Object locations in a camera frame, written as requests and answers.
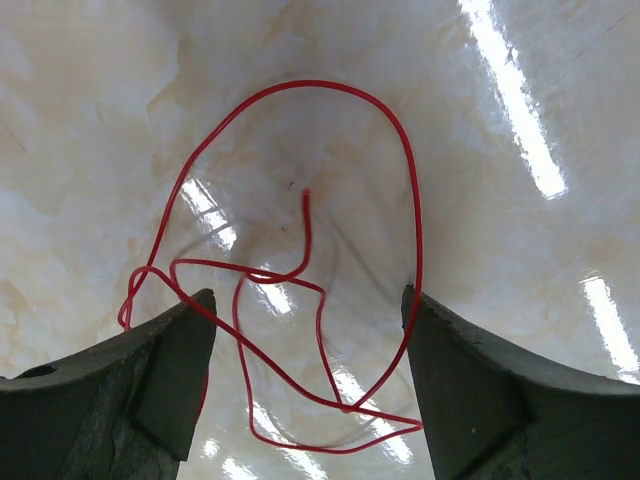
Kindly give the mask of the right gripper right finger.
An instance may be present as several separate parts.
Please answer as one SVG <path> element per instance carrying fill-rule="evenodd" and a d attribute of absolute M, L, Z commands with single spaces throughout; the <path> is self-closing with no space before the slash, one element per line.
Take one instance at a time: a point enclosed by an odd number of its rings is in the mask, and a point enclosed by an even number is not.
<path fill-rule="evenodd" d="M 405 287 L 408 359 L 438 479 L 636 479 L 639 387 L 511 343 Z"/>

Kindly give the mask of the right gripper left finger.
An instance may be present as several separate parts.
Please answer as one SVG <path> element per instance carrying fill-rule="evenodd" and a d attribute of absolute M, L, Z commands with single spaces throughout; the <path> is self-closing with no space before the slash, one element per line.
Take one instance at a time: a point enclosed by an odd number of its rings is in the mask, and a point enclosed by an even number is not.
<path fill-rule="evenodd" d="M 179 303 L 1 380 L 4 479 L 174 479 L 192 445 L 216 327 Z"/>

